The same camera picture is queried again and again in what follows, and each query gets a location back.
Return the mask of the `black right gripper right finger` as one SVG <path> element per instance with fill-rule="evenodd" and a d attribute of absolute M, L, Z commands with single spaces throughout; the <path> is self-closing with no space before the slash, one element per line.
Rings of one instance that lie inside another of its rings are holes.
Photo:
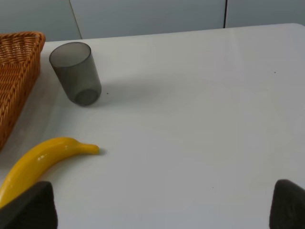
<path fill-rule="evenodd" d="M 276 182 L 269 216 L 271 229 L 305 227 L 305 190 L 288 179 Z"/>

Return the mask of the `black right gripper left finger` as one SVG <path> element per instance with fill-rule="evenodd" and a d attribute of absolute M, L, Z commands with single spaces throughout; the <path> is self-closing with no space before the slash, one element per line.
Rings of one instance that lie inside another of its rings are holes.
<path fill-rule="evenodd" d="M 40 181 L 0 208 L 2 229 L 56 229 L 58 216 L 51 182 Z"/>

